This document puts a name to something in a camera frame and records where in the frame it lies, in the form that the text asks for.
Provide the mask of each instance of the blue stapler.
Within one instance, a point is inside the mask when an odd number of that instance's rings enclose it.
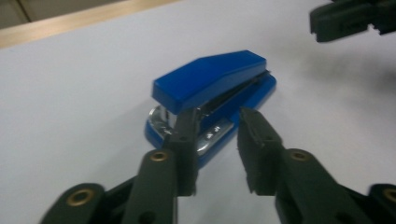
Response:
[[[161,148],[177,115],[200,110],[197,152],[204,166],[230,140],[239,125],[239,107],[258,107],[275,88],[266,60],[248,50],[199,58],[154,80],[152,97],[160,103],[148,116],[145,135]]]

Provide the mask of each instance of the brass screw hole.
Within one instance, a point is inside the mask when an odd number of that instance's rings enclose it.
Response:
[[[308,161],[309,155],[302,151],[294,151],[291,153],[291,158],[296,161]]]
[[[80,206],[89,202],[93,198],[94,192],[91,189],[79,189],[67,198],[70,206]]]
[[[384,195],[388,200],[396,203],[396,189],[384,189]]]
[[[156,152],[149,157],[152,161],[165,161],[168,159],[168,154],[164,152]]]

